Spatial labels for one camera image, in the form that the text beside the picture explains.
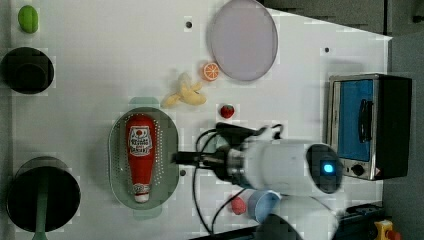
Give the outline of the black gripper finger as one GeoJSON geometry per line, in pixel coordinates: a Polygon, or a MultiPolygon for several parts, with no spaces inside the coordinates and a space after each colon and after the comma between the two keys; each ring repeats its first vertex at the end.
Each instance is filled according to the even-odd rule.
{"type": "Polygon", "coordinates": [[[197,165],[200,154],[197,152],[179,151],[172,155],[171,161],[178,165],[197,165]]]}

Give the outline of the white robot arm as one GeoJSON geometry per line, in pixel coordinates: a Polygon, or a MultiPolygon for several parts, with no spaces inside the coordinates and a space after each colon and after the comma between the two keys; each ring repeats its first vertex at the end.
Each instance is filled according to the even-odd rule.
{"type": "Polygon", "coordinates": [[[213,153],[179,151],[172,161],[204,166],[218,179],[245,189],[277,193],[255,240],[332,240],[337,232],[343,166],[326,144],[256,140],[213,153]]]}

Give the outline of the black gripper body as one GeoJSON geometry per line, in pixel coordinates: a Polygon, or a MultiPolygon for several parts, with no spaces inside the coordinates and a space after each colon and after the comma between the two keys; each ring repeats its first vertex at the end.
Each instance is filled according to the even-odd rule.
{"type": "Polygon", "coordinates": [[[228,155],[230,150],[229,146],[221,146],[213,153],[201,154],[202,164],[212,170],[218,179],[226,182],[232,180],[228,173],[228,155]]]}

